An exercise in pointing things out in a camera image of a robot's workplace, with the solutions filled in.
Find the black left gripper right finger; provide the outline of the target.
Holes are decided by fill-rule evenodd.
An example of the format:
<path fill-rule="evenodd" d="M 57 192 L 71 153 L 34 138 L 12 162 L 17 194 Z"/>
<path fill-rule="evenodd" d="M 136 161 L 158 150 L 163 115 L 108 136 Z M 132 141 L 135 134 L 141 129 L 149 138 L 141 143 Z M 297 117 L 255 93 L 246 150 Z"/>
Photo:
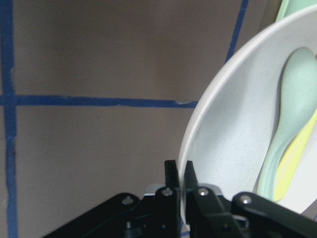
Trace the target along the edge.
<path fill-rule="evenodd" d="M 218 187 L 200 186 L 192 161 L 187 161 L 184 173 L 186 224 L 192 238 L 244 238 L 240 223 L 231 212 L 231 202 Z"/>

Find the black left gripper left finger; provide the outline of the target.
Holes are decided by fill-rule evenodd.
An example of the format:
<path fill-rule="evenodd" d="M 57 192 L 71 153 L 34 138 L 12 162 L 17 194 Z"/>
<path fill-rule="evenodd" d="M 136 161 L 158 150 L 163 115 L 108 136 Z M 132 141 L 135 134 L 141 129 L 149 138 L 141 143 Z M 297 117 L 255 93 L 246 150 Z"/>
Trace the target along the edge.
<path fill-rule="evenodd" d="M 178 170 L 174 160 L 168 160 L 164 163 L 165 184 L 167 200 L 167 224 L 166 229 L 169 238 L 178 238 L 180 236 L 180 185 Z"/>

